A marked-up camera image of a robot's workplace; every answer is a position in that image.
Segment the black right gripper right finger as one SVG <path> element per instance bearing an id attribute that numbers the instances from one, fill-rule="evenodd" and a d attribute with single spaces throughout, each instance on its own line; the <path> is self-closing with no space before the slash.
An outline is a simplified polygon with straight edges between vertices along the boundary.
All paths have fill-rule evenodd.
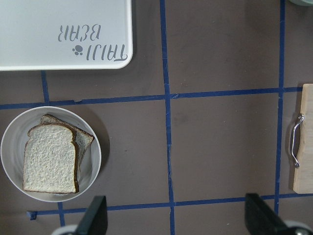
<path id="1" fill-rule="evenodd" d="M 287 235 L 287 225 L 256 193 L 247 193 L 245 226 L 251 235 Z"/>

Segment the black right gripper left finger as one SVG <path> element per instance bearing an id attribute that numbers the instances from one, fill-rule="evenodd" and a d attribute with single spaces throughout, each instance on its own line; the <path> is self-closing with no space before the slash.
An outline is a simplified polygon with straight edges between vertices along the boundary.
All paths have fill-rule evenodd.
<path id="1" fill-rule="evenodd" d="M 107 201 L 105 196 L 95 196 L 78 224 L 76 235 L 105 235 L 108 228 Z"/>

